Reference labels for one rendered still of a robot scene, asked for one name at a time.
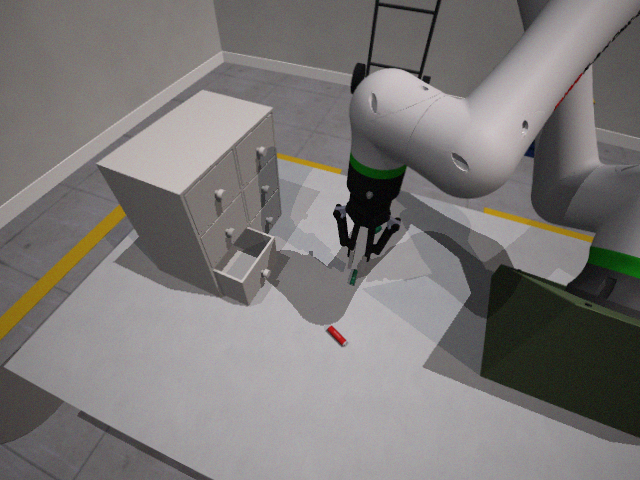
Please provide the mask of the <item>small white chest of drawers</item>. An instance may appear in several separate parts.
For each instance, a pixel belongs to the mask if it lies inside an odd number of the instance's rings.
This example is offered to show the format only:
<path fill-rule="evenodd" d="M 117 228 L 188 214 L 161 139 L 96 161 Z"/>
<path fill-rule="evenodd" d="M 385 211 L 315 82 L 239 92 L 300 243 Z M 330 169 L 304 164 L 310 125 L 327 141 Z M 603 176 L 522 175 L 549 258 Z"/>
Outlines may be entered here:
<path fill-rule="evenodd" d="M 235 146 L 269 114 L 275 152 L 242 187 Z M 230 150 L 240 191 L 198 235 L 183 195 Z M 243 189 L 273 156 L 281 216 L 273 108 L 201 90 L 96 165 L 159 270 L 221 298 L 213 269 L 274 194 L 249 221 Z M 200 237 L 239 193 L 247 225 L 211 268 Z"/>

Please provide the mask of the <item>grey drawer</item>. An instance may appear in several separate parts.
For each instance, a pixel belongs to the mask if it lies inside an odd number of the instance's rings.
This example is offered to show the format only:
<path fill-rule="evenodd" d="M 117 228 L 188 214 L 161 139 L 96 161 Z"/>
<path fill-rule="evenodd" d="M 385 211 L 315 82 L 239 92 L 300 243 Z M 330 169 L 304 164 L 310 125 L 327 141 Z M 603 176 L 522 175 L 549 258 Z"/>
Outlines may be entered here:
<path fill-rule="evenodd" d="M 243 189 L 249 221 L 277 187 L 276 158 L 273 156 Z"/>
<path fill-rule="evenodd" d="M 246 227 L 213 273 L 222 294 L 250 305 L 277 262 L 275 237 Z"/>
<path fill-rule="evenodd" d="M 242 195 L 239 193 L 200 237 L 211 268 L 214 267 L 246 225 L 247 219 Z"/>
<path fill-rule="evenodd" d="M 235 146 L 235 151 L 243 187 L 275 152 L 270 114 Z"/>
<path fill-rule="evenodd" d="M 183 195 L 198 235 L 239 191 L 233 150 L 230 150 Z"/>
<path fill-rule="evenodd" d="M 278 189 L 250 222 L 250 228 L 266 233 L 280 216 Z M 275 219 L 275 220 L 274 220 Z M 272 224 L 272 225 L 271 225 Z"/>

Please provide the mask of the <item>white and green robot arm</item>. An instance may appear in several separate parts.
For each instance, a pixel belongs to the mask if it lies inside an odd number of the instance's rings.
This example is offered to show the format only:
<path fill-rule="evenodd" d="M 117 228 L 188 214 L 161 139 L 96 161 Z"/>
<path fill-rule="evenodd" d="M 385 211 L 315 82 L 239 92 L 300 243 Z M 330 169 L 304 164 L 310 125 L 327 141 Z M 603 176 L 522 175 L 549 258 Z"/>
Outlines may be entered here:
<path fill-rule="evenodd" d="M 507 182 L 535 139 L 535 212 L 596 233 L 565 291 L 640 320 L 640 165 L 599 161 L 591 65 L 640 0 L 517 3 L 524 34 L 466 98 L 395 68 L 357 86 L 347 188 L 390 202 L 408 166 L 448 195 L 479 198 Z"/>

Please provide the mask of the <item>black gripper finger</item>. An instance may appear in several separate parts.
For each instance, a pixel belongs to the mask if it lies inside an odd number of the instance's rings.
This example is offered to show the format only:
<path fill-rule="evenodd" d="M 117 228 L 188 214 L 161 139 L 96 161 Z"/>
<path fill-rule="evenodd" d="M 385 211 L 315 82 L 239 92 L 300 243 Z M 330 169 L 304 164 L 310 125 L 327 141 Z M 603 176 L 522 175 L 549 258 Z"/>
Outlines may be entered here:
<path fill-rule="evenodd" d="M 335 219 L 337 221 L 340 245 L 348 247 L 347 256 L 349 257 L 349 261 L 348 261 L 347 269 L 351 269 L 351 266 L 352 266 L 352 263 L 353 263 L 353 259 L 354 259 L 354 254 L 355 254 L 356 243 L 357 243 L 356 240 L 357 240 L 357 236 L 358 236 L 358 233 L 359 233 L 359 229 L 360 229 L 360 225 L 361 225 L 363 216 L 360 215 L 360 214 L 357 214 L 356 219 L 355 219 L 355 223 L 354 223 L 354 227 L 353 227 L 353 231 L 352 231 L 352 235 L 351 235 L 351 239 L 348 238 L 348 229 L 347 229 L 347 220 L 346 220 L 346 213 L 347 212 L 345 210 L 346 206 L 347 205 L 342 206 L 340 204 L 337 204 L 335 209 L 334 209 L 333 216 L 335 217 Z M 354 251 L 354 253 L 353 253 L 353 251 Z"/>
<path fill-rule="evenodd" d="M 364 253 L 364 257 L 363 257 L 363 261 L 362 261 L 362 266 L 361 266 L 360 272 L 364 272 L 366 262 L 369 261 L 371 253 L 374 253 L 376 255 L 379 255 L 381 253 L 381 251 L 385 247 L 386 243 L 388 242 L 388 240 L 390 239 L 392 234 L 394 234 L 395 232 L 397 232 L 399 230 L 400 222 L 401 222 L 400 218 L 398 218 L 398 217 L 397 218 L 393 218 L 390 215 L 390 219 L 389 219 L 389 221 L 387 221 L 387 226 L 386 226 L 384 232 L 382 233 L 382 235 L 379 238 L 378 242 L 376 244 L 373 244 L 374 236 L 375 236 L 375 230 L 376 230 L 376 228 L 375 228 L 376 219 L 374 217 L 370 218 L 369 226 L 368 226 L 368 236 L 367 236 L 366 249 L 365 249 L 365 253 Z M 374 235 L 373 235 L 373 233 L 374 233 Z"/>

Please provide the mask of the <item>red cylinder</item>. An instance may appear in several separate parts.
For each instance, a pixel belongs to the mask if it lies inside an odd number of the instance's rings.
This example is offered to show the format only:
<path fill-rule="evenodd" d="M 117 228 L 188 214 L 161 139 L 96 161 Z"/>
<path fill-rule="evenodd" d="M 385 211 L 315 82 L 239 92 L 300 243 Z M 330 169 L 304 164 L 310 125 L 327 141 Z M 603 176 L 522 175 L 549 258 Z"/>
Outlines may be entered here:
<path fill-rule="evenodd" d="M 347 341 L 345 338 L 343 338 L 343 336 L 333 327 L 330 326 L 327 331 L 342 345 L 342 346 L 346 346 L 347 345 Z"/>

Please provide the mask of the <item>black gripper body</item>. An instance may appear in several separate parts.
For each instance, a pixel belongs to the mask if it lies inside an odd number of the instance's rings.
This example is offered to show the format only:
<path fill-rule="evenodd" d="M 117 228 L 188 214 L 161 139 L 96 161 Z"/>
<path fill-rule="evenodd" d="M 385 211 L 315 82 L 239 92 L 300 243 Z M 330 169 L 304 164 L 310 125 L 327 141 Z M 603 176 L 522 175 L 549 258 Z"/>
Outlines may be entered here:
<path fill-rule="evenodd" d="M 391 215 L 391 212 L 389 210 L 391 206 L 391 202 L 392 201 L 387 203 L 382 203 L 382 204 L 367 203 L 357 199 L 350 193 L 350 198 L 349 198 L 349 201 L 347 202 L 347 206 L 345 207 L 345 210 L 354 223 L 355 223 L 357 214 L 360 214 L 363 216 L 360 227 L 368 228 L 370 218 L 374 217 L 376 219 L 375 228 L 377 228 L 380 225 L 389 221 L 390 215 Z"/>

